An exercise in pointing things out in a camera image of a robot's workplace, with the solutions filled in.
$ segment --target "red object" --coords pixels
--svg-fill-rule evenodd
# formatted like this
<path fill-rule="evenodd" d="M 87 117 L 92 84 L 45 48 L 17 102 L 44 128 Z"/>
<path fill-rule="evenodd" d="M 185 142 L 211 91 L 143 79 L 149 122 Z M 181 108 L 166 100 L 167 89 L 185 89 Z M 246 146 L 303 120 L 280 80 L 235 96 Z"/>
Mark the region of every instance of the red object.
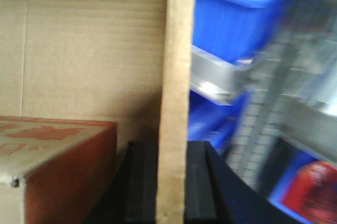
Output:
<path fill-rule="evenodd" d="M 303 167 L 282 203 L 313 223 L 337 224 L 337 169 L 323 161 Z"/>
<path fill-rule="evenodd" d="M 113 179 L 116 134 L 115 122 L 0 116 L 0 210 L 13 206 L 0 223 L 82 223 Z"/>

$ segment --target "metal shelf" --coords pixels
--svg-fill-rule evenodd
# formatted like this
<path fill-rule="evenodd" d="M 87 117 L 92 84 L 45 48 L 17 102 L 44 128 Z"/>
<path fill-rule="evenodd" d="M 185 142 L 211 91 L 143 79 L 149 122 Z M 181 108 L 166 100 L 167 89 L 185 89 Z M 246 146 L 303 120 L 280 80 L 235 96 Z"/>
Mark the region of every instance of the metal shelf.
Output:
<path fill-rule="evenodd" d="M 233 65 L 193 46 L 191 90 L 218 105 L 230 105 L 247 85 L 250 70 L 262 61 L 261 57 Z"/>
<path fill-rule="evenodd" d="M 337 163 L 337 117 L 292 99 L 283 121 L 280 131 L 285 141 Z"/>

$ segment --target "blue plastic bin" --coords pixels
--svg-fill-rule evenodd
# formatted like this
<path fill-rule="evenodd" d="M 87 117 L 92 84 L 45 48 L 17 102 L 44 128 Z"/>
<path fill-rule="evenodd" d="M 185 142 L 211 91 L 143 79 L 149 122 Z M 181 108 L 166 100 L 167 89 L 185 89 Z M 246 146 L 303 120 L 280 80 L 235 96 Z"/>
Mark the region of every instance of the blue plastic bin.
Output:
<path fill-rule="evenodd" d="M 250 94 L 243 92 L 233 105 L 217 105 L 190 92 L 189 141 L 209 141 L 222 153 L 234 134 L 243 107 Z"/>
<path fill-rule="evenodd" d="M 193 45 L 230 63 L 251 58 L 275 33 L 287 0 L 196 0 Z"/>
<path fill-rule="evenodd" d="M 284 172 L 283 176 L 280 178 L 279 182 L 275 186 L 272 194 L 269 196 L 269 201 L 279 208 L 281 211 L 287 213 L 289 216 L 294 218 L 295 220 L 303 223 L 303 224 L 311 224 L 310 221 L 304 219 L 298 213 L 289 209 L 288 207 L 281 204 L 281 200 L 284 198 L 286 192 L 289 190 L 291 182 L 296 175 L 297 171 L 301 169 L 303 166 L 317 161 L 316 158 L 312 157 L 310 154 L 298 150 L 297 155 L 295 155 L 294 159 L 291 161 L 291 164 Z"/>

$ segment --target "cardboard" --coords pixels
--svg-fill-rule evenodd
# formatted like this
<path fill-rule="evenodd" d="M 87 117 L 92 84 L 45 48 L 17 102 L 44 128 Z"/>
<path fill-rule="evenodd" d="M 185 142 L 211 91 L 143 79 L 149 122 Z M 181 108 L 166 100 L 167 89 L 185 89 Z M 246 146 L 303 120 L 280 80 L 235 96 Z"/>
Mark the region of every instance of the cardboard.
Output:
<path fill-rule="evenodd" d="M 21 1 L 0 11 L 1 36 L 11 34 L 0 49 L 1 114 L 117 121 L 120 150 L 156 138 L 166 0 Z"/>
<path fill-rule="evenodd" d="M 117 121 L 118 156 L 156 140 L 161 116 L 157 219 L 182 223 L 194 0 L 3 1 L 0 35 L 17 31 L 0 46 L 0 112 Z"/>
<path fill-rule="evenodd" d="M 81 223 L 115 150 L 114 122 L 0 116 L 0 223 Z"/>
<path fill-rule="evenodd" d="M 0 114 L 21 115 L 27 0 L 0 0 Z"/>

